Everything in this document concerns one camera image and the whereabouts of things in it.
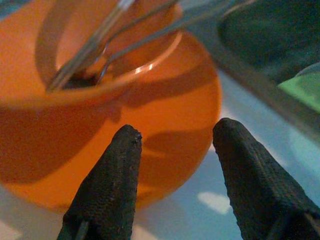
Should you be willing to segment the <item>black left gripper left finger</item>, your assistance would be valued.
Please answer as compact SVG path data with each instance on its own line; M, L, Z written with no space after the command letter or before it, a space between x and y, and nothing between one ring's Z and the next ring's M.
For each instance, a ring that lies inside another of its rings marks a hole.
M123 125L80 184L57 239L131 239L141 154L141 133Z

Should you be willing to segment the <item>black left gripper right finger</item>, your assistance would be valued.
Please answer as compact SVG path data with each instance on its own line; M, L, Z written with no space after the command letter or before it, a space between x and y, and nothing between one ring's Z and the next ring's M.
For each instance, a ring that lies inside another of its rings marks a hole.
M319 239L319 207L242 123L222 118L212 133L243 239Z

